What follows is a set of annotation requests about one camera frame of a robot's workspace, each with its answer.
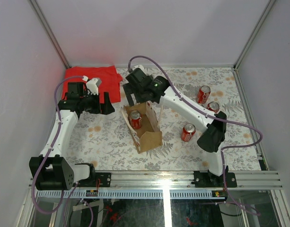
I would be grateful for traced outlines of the watermelon canvas tote bag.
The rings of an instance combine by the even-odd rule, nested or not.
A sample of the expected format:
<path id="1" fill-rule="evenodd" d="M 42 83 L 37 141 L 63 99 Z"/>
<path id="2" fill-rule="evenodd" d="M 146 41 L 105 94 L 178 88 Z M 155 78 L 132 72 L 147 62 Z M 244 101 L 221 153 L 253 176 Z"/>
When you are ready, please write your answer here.
<path id="1" fill-rule="evenodd" d="M 132 110 L 138 110 L 142 116 L 142 127 L 138 130 L 133 129 L 130 125 L 129 115 Z M 141 154 L 162 146 L 163 134 L 151 102 L 124 106 L 121 108 L 121 113 L 128 126 L 137 153 Z"/>

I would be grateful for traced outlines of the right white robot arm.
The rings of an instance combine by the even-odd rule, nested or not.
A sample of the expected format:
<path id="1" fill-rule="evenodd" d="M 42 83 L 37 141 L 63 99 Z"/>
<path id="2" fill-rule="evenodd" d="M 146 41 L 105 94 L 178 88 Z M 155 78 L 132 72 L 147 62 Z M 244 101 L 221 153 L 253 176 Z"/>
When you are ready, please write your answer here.
<path id="1" fill-rule="evenodd" d="M 151 101 L 171 108 L 184 117 L 195 129 L 202 132 L 197 140 L 198 146 L 207 152 L 209 161 L 209 181 L 213 186 L 221 186 L 226 181 L 224 161 L 221 149 L 224 146 L 227 116 L 210 111 L 178 91 L 163 76 L 146 75 L 142 69 L 135 68 L 127 76 L 128 83 L 123 85 L 130 106 L 134 105 L 133 94 L 137 103 Z"/>

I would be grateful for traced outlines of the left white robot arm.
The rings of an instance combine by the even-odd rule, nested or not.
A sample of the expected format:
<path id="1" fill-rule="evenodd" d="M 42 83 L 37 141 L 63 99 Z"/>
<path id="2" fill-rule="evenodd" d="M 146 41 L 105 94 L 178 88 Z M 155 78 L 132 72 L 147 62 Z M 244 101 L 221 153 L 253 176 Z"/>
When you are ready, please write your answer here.
<path id="1" fill-rule="evenodd" d="M 103 93 L 104 101 L 100 102 L 100 84 L 99 78 L 69 82 L 65 99 L 55 101 L 56 117 L 47 144 L 39 156 L 29 161 L 33 186 L 37 190 L 69 190 L 76 182 L 88 187 L 97 182 L 93 164 L 71 165 L 65 155 L 82 113 L 109 115 L 115 111 L 108 92 Z"/>

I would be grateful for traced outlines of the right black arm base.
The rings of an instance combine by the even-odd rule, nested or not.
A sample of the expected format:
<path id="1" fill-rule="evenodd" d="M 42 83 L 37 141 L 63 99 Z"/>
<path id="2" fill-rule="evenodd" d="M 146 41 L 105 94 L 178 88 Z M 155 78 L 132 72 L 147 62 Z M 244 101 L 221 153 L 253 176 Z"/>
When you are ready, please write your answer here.
<path id="1" fill-rule="evenodd" d="M 196 188 L 224 188 L 223 175 L 216 176 L 210 171 L 194 171 L 193 181 Z M 228 168 L 225 169 L 225 182 L 228 188 L 237 188 L 236 176 L 233 172 L 229 172 Z"/>

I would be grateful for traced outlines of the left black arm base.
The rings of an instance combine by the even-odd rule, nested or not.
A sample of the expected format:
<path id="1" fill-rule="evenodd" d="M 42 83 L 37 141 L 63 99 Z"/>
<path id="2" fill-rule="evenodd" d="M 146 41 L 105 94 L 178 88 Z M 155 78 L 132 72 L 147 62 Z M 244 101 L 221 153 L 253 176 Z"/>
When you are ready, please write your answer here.
<path id="1" fill-rule="evenodd" d="M 78 187 L 107 188 L 110 187 L 111 176 L 112 174 L 107 172 L 95 173 L 94 176 L 79 181 Z"/>

